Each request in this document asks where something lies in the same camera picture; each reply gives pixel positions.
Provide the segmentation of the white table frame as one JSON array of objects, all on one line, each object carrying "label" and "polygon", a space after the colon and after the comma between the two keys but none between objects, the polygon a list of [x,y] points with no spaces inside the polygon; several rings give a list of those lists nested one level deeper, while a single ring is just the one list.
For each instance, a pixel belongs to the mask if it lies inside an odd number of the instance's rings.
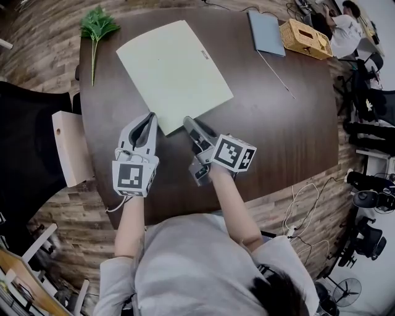
[{"label": "white table frame", "polygon": [[40,247],[48,240],[48,238],[57,230],[57,224],[52,223],[28,248],[22,256],[22,260],[28,263],[30,259],[36,254]]}]

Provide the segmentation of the light wooden box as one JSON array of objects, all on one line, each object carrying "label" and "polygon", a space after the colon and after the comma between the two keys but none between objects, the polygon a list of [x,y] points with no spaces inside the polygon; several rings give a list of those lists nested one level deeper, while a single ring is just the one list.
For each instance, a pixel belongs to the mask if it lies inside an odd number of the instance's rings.
[{"label": "light wooden box", "polygon": [[57,152],[69,188],[94,177],[80,114],[58,111],[52,115]]}]

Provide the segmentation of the green leaf sprig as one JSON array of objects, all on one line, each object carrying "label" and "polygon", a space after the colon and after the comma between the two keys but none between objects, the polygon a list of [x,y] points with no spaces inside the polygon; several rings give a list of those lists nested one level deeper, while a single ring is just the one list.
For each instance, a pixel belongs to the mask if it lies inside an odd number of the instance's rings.
[{"label": "green leaf sprig", "polygon": [[90,10],[80,21],[80,37],[91,40],[91,86],[94,86],[96,52],[100,40],[120,29],[113,16],[101,6]]}]

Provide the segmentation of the woven yellow tissue box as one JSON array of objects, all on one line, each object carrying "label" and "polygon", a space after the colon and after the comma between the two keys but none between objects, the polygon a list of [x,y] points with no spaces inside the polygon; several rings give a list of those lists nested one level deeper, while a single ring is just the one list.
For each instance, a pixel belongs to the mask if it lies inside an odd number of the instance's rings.
[{"label": "woven yellow tissue box", "polygon": [[302,22],[289,19],[280,25],[280,34],[284,47],[290,51],[318,60],[333,57],[327,36]]}]

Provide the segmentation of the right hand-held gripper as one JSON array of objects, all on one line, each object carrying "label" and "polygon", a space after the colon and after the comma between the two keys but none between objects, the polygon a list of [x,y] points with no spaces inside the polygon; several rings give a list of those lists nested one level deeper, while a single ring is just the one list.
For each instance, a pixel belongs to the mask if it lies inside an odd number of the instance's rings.
[{"label": "right hand-held gripper", "polygon": [[198,186],[210,183],[209,171],[214,164],[227,169],[232,176],[248,170],[257,148],[230,135],[220,135],[198,118],[186,116],[183,126],[193,140],[195,156],[189,172]]}]

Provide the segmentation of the light wooden desk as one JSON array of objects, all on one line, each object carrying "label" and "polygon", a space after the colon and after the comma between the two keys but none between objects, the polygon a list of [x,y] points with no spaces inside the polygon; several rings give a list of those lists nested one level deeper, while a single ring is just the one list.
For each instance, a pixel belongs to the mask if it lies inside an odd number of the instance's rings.
[{"label": "light wooden desk", "polygon": [[0,268],[6,273],[7,286],[14,283],[27,290],[28,299],[35,307],[45,310],[52,316],[73,316],[59,301],[44,288],[33,274],[30,266],[21,257],[0,249]]}]

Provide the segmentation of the black standing fan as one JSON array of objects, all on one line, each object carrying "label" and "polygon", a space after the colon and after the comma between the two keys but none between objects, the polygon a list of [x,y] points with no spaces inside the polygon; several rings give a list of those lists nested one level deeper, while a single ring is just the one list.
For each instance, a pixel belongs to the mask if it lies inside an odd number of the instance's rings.
[{"label": "black standing fan", "polygon": [[338,307],[348,307],[358,300],[361,292],[360,281],[355,278],[347,278],[336,284],[332,296]]}]

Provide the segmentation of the thin white stick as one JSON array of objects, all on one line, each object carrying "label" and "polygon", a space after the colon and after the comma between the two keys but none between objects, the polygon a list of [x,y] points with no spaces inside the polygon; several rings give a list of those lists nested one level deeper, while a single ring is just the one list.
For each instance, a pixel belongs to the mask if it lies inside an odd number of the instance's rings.
[{"label": "thin white stick", "polygon": [[285,90],[292,96],[293,99],[296,99],[295,95],[291,92],[291,90],[285,85],[284,81],[278,76],[276,71],[272,68],[272,66],[267,62],[266,58],[262,55],[260,51],[256,51],[260,58],[266,63],[267,67],[272,71],[272,73],[277,77],[277,79],[280,81],[280,83],[283,85]]}]

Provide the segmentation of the person's left forearm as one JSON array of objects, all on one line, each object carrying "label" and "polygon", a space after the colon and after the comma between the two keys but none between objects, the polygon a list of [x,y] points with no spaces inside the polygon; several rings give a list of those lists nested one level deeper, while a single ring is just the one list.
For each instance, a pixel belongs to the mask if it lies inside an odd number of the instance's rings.
[{"label": "person's left forearm", "polygon": [[144,198],[133,197],[123,207],[115,237],[115,257],[134,258],[143,242],[144,232]]}]

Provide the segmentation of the black mesh office chair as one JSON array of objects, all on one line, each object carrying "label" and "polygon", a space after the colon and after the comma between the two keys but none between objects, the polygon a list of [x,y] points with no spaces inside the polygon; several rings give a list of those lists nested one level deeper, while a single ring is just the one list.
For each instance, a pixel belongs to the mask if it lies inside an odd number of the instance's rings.
[{"label": "black mesh office chair", "polygon": [[31,91],[0,80],[0,236],[22,255],[33,239],[27,224],[66,186],[52,115],[71,112],[69,93]]}]

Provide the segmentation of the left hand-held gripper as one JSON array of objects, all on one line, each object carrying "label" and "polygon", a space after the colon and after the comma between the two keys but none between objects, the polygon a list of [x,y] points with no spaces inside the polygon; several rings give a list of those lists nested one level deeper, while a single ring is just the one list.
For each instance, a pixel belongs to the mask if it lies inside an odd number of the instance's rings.
[{"label": "left hand-held gripper", "polygon": [[114,191],[120,196],[145,198],[156,175],[157,116],[141,115],[123,128],[112,161]]}]

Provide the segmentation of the black chair with draped jacket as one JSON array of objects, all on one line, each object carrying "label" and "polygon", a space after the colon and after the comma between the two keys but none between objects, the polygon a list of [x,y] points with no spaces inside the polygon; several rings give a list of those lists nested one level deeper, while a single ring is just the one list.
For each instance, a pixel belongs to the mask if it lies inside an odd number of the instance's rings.
[{"label": "black chair with draped jacket", "polygon": [[373,82],[379,82],[382,56],[375,52],[365,60],[347,59],[346,62],[355,68],[347,80],[343,76],[337,77],[341,87],[335,90],[343,97],[338,114],[345,111],[350,120],[355,110],[358,119],[368,122],[382,120],[395,127],[395,90],[385,91],[373,87]]}]

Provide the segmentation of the person's right forearm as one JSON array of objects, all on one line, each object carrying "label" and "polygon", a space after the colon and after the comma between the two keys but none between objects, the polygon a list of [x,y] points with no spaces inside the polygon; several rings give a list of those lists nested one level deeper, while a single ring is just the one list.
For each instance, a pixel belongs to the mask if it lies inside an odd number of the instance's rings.
[{"label": "person's right forearm", "polygon": [[263,245],[260,229],[247,210],[229,170],[212,163],[209,177],[212,180],[228,234],[238,244],[253,252]]}]

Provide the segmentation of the grey-blue notebook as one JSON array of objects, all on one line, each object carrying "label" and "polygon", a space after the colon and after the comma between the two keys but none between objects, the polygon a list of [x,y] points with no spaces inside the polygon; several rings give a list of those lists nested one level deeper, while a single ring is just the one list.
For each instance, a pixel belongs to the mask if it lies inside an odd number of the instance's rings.
[{"label": "grey-blue notebook", "polygon": [[247,13],[247,16],[251,26],[255,50],[284,57],[286,53],[278,19],[252,10]]}]

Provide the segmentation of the white table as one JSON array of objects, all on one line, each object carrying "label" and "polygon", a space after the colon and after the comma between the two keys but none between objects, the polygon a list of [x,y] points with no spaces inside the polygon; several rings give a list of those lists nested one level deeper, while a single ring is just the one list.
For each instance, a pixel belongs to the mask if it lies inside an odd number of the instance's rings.
[{"label": "white table", "polygon": [[367,151],[362,149],[356,149],[355,152],[367,158],[365,166],[367,175],[395,174],[395,157],[378,151]]}]

